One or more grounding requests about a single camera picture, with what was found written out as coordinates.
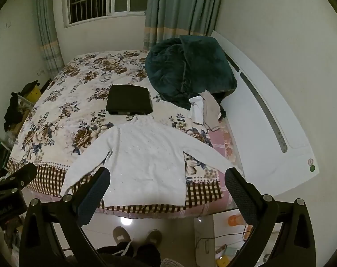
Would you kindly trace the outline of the teal curtain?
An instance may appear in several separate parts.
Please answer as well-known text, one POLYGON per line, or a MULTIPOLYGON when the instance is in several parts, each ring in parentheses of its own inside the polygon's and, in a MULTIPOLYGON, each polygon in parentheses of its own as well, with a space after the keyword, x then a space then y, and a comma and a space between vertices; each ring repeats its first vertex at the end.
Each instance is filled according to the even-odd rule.
POLYGON ((54 23, 53 0, 35 0, 35 14, 42 57, 54 79, 64 67, 64 61, 54 23))
POLYGON ((148 0, 144 49, 181 35, 209 36, 217 22, 221 0, 148 0))

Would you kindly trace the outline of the yellow box with black cloth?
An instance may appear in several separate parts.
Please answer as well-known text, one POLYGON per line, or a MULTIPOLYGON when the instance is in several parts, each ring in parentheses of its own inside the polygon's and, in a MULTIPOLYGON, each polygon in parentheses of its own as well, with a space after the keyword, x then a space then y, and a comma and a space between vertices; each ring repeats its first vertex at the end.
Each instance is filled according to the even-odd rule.
POLYGON ((36 104, 42 95, 39 86, 40 84, 37 80, 27 83, 20 92, 20 96, 30 101, 32 104, 36 104))

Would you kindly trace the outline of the folded black garment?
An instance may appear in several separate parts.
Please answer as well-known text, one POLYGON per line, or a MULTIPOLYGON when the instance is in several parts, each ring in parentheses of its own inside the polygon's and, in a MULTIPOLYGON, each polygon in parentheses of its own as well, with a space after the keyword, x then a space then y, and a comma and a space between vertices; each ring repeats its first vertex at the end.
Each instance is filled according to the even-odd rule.
POLYGON ((128 84, 113 84, 108 92, 106 111, 110 115, 148 115, 153 112, 149 90, 128 84))

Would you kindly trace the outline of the right grey slipper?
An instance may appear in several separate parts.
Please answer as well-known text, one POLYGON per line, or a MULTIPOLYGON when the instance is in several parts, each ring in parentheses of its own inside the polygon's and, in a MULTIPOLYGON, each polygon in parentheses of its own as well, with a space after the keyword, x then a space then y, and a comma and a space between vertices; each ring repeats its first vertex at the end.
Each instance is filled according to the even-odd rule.
POLYGON ((159 230, 152 230, 146 237, 145 243, 153 243, 156 247, 162 242, 162 233, 159 230))

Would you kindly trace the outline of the grey slipper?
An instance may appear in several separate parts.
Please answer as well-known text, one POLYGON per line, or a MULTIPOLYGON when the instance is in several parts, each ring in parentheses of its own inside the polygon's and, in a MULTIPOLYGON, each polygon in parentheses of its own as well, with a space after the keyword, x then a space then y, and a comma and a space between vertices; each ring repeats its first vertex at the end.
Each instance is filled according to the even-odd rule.
POLYGON ((125 249, 132 242, 129 233, 123 227, 116 227, 112 234, 119 249, 125 249))
POLYGON ((152 230, 146 237, 145 243, 153 243, 156 247, 162 242, 162 233, 159 230, 152 230))

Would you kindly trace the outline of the dark green plush blanket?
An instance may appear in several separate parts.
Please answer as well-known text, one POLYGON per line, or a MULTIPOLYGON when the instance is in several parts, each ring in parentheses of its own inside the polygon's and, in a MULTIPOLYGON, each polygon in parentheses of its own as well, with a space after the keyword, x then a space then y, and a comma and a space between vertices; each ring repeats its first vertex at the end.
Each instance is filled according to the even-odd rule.
POLYGON ((189 99, 206 90, 220 103, 237 88, 225 52, 209 36, 164 40, 151 48, 145 68, 161 99, 187 110, 189 99))

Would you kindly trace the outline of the left grey slipper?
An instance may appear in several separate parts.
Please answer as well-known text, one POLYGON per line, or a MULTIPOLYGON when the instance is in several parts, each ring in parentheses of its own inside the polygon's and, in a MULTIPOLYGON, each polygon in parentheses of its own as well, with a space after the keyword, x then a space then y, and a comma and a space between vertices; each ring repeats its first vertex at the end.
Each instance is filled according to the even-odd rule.
POLYGON ((116 227, 112 234, 119 249, 125 249, 132 242, 129 233, 123 227, 116 227))

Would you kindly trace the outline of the left teal curtain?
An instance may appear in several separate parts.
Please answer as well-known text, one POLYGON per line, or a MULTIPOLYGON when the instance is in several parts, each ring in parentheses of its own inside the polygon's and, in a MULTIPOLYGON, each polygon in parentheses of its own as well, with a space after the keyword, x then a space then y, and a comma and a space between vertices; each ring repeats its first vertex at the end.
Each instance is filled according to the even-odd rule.
POLYGON ((54 23, 53 0, 35 0, 35 14, 42 57, 54 79, 64 67, 64 61, 54 23))

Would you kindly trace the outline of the white knit sweater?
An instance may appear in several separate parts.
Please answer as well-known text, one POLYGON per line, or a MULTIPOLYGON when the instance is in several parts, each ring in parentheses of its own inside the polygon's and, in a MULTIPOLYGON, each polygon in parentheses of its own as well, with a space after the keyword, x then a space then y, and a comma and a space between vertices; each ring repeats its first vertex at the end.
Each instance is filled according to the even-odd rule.
POLYGON ((61 195, 102 165, 111 179, 103 196, 105 206, 183 207, 187 192, 184 154, 221 172, 232 167, 227 158, 200 140, 151 115, 134 116, 107 129, 85 149, 65 174, 61 195))

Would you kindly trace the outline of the white and grey small clothes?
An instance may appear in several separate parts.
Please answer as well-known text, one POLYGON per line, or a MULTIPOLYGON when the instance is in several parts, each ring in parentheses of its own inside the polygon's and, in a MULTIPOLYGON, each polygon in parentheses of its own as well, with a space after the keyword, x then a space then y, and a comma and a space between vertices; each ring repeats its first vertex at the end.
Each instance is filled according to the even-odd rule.
POLYGON ((220 105, 212 94, 205 90, 196 97, 189 99, 191 104, 189 118, 197 125, 202 125, 210 131, 220 128, 220 105))

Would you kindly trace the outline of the right teal curtain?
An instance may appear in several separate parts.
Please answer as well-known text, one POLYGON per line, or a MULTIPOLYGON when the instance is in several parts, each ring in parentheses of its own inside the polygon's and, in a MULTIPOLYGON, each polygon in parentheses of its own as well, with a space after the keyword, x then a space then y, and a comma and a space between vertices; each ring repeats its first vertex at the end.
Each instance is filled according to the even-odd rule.
POLYGON ((221 0, 148 0, 144 49, 181 35, 209 36, 217 22, 221 0))

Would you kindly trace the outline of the floral bed sheet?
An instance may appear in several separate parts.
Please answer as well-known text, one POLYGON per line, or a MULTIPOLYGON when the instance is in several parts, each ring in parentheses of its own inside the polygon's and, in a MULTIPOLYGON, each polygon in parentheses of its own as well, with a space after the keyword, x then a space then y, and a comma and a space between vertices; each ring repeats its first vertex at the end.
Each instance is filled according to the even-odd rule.
MULTIPOLYGON (((195 124, 186 109, 163 101, 151 88, 145 71, 146 51, 89 53, 70 61, 54 78, 27 115, 8 161, 11 172, 33 163, 37 176, 28 185, 43 201, 56 201, 65 174, 75 159, 110 127, 131 120, 130 115, 113 116, 106 111, 108 92, 114 84, 149 89, 155 121, 176 128, 213 147, 235 163, 234 144, 226 123, 216 131, 195 124)), ((199 217, 235 208, 224 175, 190 156, 187 167, 186 205, 101 205, 99 212, 143 218, 199 217)))

